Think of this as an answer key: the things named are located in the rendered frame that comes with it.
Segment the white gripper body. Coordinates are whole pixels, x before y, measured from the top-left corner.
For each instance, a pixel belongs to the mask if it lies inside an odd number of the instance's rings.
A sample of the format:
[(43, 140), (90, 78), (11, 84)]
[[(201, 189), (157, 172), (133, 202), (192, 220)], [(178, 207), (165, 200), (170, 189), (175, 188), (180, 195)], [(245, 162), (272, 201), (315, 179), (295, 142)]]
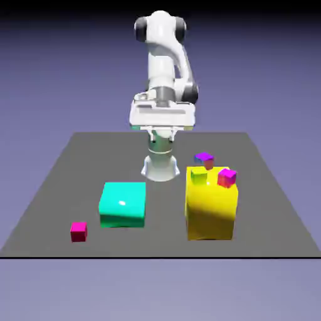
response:
[(129, 123), (133, 127), (193, 127), (196, 107), (191, 103), (169, 102), (158, 107), (154, 100), (133, 101)]

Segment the small purple cube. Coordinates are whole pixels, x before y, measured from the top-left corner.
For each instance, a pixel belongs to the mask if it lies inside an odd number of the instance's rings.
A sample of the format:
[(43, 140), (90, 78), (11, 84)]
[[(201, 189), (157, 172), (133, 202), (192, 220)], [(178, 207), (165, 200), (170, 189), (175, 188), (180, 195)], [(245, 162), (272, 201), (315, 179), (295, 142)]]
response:
[(202, 164), (208, 171), (214, 167), (214, 156), (207, 152), (201, 152), (196, 154), (194, 156), (194, 160), (197, 163)]

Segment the small yellow-green cube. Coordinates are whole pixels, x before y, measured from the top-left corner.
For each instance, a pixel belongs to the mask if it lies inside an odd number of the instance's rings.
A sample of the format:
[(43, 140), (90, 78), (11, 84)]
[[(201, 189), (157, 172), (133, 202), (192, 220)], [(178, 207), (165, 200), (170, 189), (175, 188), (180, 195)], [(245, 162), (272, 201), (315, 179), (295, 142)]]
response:
[(208, 171), (205, 167), (191, 168), (191, 181), (196, 185), (204, 185), (207, 183)]

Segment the small magenta cube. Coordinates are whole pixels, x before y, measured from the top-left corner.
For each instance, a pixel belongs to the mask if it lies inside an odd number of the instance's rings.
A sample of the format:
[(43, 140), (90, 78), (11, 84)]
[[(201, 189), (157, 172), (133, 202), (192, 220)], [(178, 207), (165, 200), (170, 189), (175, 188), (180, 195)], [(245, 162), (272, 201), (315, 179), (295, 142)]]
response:
[(217, 185), (225, 188), (230, 188), (236, 183), (236, 176), (236, 171), (224, 168), (218, 172)]

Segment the small pink cube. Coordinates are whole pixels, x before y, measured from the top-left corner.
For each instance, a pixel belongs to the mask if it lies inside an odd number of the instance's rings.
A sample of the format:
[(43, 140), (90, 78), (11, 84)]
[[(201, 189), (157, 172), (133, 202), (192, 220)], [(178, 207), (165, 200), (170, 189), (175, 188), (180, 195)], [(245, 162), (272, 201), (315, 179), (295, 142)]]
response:
[(86, 242), (87, 234), (88, 234), (87, 222), (85, 221), (72, 222), (71, 228), (70, 228), (70, 237), (73, 243)]

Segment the large cyan box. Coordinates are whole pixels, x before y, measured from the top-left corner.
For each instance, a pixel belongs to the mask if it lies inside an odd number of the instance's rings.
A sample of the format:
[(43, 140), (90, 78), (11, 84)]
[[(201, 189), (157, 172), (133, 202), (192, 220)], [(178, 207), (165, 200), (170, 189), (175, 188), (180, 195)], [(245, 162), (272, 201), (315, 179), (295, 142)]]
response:
[(98, 204), (102, 228), (143, 228), (145, 182), (106, 182)]

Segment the large yellow box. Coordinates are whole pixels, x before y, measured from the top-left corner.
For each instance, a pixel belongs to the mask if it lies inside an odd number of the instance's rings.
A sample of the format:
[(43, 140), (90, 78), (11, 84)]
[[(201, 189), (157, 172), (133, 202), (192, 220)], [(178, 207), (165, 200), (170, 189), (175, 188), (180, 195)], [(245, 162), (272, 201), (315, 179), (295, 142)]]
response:
[(188, 240), (231, 240), (238, 207), (238, 187), (217, 185), (218, 172), (229, 167), (213, 167), (208, 171), (207, 183), (191, 181), (191, 168), (186, 168), (186, 196), (184, 215)]

